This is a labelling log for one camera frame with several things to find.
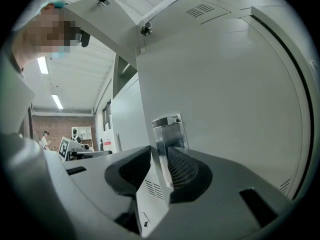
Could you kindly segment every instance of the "brick wall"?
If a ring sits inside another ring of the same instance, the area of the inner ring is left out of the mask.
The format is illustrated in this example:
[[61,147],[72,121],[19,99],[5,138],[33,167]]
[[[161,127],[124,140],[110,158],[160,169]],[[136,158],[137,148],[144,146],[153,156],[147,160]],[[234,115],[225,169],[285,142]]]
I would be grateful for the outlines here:
[[[37,116],[33,115],[33,128],[41,140],[44,131],[50,133],[47,141],[51,141],[50,150],[58,151],[62,137],[72,138],[72,127],[91,126],[92,142],[94,151],[98,151],[95,118],[84,116]],[[82,143],[92,146],[90,140],[83,140]]]

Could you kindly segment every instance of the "fluorescent light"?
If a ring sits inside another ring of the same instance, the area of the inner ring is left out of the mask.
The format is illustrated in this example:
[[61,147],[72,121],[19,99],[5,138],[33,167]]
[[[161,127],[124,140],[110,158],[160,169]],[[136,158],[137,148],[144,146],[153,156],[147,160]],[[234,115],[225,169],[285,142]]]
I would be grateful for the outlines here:
[[38,58],[38,64],[39,64],[40,71],[42,74],[49,74],[45,56]]
[[60,100],[58,98],[58,95],[52,95],[52,98],[56,104],[56,106],[58,107],[58,109],[63,110],[64,108],[62,107]]

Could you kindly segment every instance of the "ceiling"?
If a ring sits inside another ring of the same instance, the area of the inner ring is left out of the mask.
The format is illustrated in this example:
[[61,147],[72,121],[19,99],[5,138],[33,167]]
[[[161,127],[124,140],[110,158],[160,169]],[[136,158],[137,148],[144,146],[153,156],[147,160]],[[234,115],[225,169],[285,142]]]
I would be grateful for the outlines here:
[[[63,1],[73,3],[79,0]],[[144,14],[162,0],[116,1],[138,23]],[[34,4],[34,7],[39,7],[39,3]],[[36,95],[34,109],[38,112],[58,113],[51,96],[57,94],[64,113],[90,113],[100,93],[104,91],[102,88],[112,71],[114,59],[115,53],[91,36],[86,48],[72,46],[63,58],[51,59],[46,56],[49,74],[41,74],[37,60],[30,61],[24,67],[24,77]]]

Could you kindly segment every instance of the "person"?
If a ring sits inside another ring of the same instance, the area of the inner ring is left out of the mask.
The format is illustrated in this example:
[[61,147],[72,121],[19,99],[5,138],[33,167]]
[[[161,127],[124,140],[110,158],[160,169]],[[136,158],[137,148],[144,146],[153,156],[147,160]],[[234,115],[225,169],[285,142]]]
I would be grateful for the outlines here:
[[49,149],[49,145],[51,144],[51,141],[49,140],[47,142],[47,137],[48,137],[49,132],[47,132],[46,130],[43,132],[43,136],[42,136],[42,139],[41,139],[41,143],[42,143],[42,146],[45,150],[50,150]]
[[72,136],[72,140],[78,143],[82,142],[82,139],[78,136],[78,131],[77,129],[73,129],[73,136]]
[[100,142],[101,142],[101,144],[100,144],[100,151],[103,151],[103,150],[104,150],[104,143],[103,143],[103,141],[102,141],[102,138],[100,139]]
[[28,23],[10,33],[0,51],[0,132],[34,139],[32,101],[35,94],[23,77],[27,62],[47,54],[60,54],[80,29],[61,10],[64,1],[51,1]]

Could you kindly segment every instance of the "white cabinet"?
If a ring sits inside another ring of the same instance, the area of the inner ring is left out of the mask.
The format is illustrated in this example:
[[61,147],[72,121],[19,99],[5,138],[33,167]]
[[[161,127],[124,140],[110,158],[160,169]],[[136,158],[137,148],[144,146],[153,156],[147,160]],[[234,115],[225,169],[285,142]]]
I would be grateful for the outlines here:
[[[123,151],[149,145],[138,73],[112,100],[111,113],[117,152],[120,151],[118,140],[120,140]],[[150,234],[168,211],[160,185],[155,163],[151,158],[150,170],[136,193],[143,237]]]
[[117,152],[121,151],[120,146],[125,151],[149,145],[138,73],[112,100],[111,113]]

